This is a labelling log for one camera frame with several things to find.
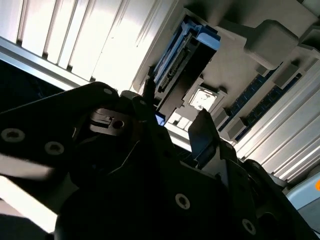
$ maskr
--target white panel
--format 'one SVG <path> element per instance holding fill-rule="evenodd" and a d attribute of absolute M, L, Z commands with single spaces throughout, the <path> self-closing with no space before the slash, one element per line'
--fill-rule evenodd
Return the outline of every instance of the white panel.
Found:
<path fill-rule="evenodd" d="M 112 28 L 93 76 L 119 90 L 132 81 L 173 5 L 172 0 L 131 0 Z"/>
<path fill-rule="evenodd" d="M 0 36 L 15 43 L 17 41 L 22 0 L 0 0 Z"/>
<path fill-rule="evenodd" d="M 308 106 L 302 106 L 302 109 L 308 109 Z M 263 167 L 269 171 L 269 172 L 277 172 L 276 176 L 278 177 L 281 172 L 283 172 L 283 166 L 287 163 L 293 164 L 294 162 L 304 158 L 304 155 L 308 155 L 308 152 L 306 154 L 300 154 L 305 149 L 308 149 L 312 143 L 320 137 L 320 132 L 318 131 L 320 126 L 320 112 L 318 111 L 310 111 L 311 113 L 314 112 L 315 115 L 312 114 L 311 119 L 314 119 L 310 124 L 305 124 L 305 121 L 303 121 L 303 117 L 301 114 L 301 110 L 297 111 L 289 120 L 286 122 L 286 124 L 295 124 L 295 120 L 299 121 L 303 124 L 302 128 L 300 128 L 300 125 L 297 124 L 296 128 L 298 130 L 298 133 L 296 133 L 296 130 L 292 128 L 292 133 L 294 134 L 293 138 L 289 138 L 289 141 L 279 150 L 277 151 L 264 165 Z M 285 128 L 286 125 L 283 125 L 283 127 L 280 127 L 277 131 L 278 134 L 281 134 L 281 130 Z M 280 141 L 281 137 L 274 136 L 274 141 Z"/>
<path fill-rule="evenodd" d="M 320 153 L 319 69 L 318 61 L 235 145 L 238 157 L 258 161 L 283 180 L 316 160 Z"/>
<path fill-rule="evenodd" d="M 121 0 L 96 0 L 86 19 L 71 63 L 72 72 L 89 80 L 113 25 Z"/>
<path fill-rule="evenodd" d="M 23 23 L 22 47 L 42 56 L 55 0 L 28 0 Z"/>
<path fill-rule="evenodd" d="M 57 0 L 58 5 L 48 40 L 48 61 L 56 64 L 62 50 L 76 0 Z"/>
<path fill-rule="evenodd" d="M 78 0 L 74 9 L 72 20 L 67 31 L 67 36 L 62 48 L 62 53 L 58 65 L 64 69 L 67 68 L 71 55 L 73 53 L 78 33 L 80 31 L 89 0 Z"/>

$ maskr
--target ceiling panel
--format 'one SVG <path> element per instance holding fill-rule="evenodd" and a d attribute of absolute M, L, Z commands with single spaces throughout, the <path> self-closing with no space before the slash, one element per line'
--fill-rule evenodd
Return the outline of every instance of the ceiling panel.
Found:
<path fill-rule="evenodd" d="M 22 6 L 23 0 L 0 0 L 0 36 L 14 43 L 17 41 Z"/>
<path fill-rule="evenodd" d="M 135 0 L 127 3 L 116 22 L 94 70 L 97 81 L 111 83 L 120 92 L 129 89 L 157 31 L 173 5 L 171 0 Z"/>
<path fill-rule="evenodd" d="M 83 23 L 70 65 L 72 72 L 89 80 L 112 28 L 121 0 L 96 0 Z"/>
<path fill-rule="evenodd" d="M 52 29 L 48 36 L 47 49 L 48 61 L 56 64 L 63 48 L 76 0 L 58 0 L 55 13 L 52 16 Z"/>
<path fill-rule="evenodd" d="M 42 56 L 53 16 L 55 0 L 28 0 L 23 19 L 22 47 Z"/>
<path fill-rule="evenodd" d="M 71 55 L 81 29 L 87 8 L 91 8 L 93 2 L 88 6 L 89 0 L 78 0 L 73 9 L 73 15 L 69 22 L 69 29 L 64 37 L 63 49 L 58 60 L 58 65 L 67 68 Z"/>

